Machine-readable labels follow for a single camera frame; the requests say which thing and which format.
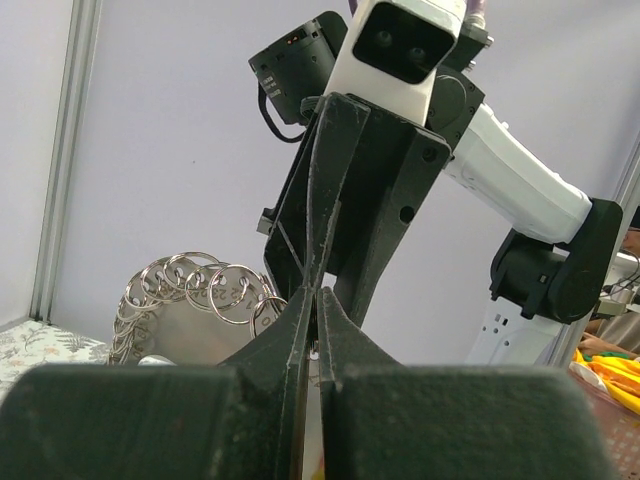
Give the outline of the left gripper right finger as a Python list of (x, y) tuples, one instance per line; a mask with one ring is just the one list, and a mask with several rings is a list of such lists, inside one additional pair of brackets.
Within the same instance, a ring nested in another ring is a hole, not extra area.
[(543, 367), (409, 367), (317, 298), (330, 479), (611, 479), (573, 380)]

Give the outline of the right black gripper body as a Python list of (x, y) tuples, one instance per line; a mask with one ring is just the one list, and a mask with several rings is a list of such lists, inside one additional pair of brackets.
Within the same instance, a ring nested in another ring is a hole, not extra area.
[[(258, 107), (271, 132), (282, 142), (300, 136), (284, 135), (267, 111), (274, 106), (286, 125), (306, 126), (314, 103), (323, 94), (350, 21), (325, 11), (295, 28), (248, 61), (258, 81)], [(465, 26), (453, 52), (439, 65), (466, 69), (485, 46), (485, 28)]]

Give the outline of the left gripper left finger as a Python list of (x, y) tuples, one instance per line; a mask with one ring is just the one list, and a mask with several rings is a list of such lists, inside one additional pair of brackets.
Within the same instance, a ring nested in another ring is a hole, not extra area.
[(5, 479), (297, 479), (311, 292), (218, 366), (48, 364), (1, 407)]

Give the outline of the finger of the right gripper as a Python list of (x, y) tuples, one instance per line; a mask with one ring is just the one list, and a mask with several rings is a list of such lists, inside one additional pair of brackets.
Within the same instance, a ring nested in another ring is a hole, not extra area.
[(450, 155), (441, 136), (370, 107), (333, 242), (334, 292), (353, 323), (364, 322), (382, 273)]
[(353, 95), (322, 99), (283, 190), (261, 216), (264, 263), (275, 289), (318, 287), (329, 262), (340, 194), (371, 106)]

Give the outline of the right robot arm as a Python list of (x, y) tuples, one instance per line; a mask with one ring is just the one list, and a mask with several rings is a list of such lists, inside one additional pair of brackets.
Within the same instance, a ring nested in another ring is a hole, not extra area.
[(274, 209), (265, 263), (284, 303), (275, 335), (319, 315), (319, 286), (360, 327), (377, 283), (440, 174), (511, 223), (491, 265), (491, 297), (469, 332), (470, 365), (531, 365), (563, 325), (589, 313), (609, 257), (596, 230), (612, 201), (587, 196), (518, 142), (464, 75), (488, 41), (461, 1), (362, 1), (308, 85), (319, 97)]

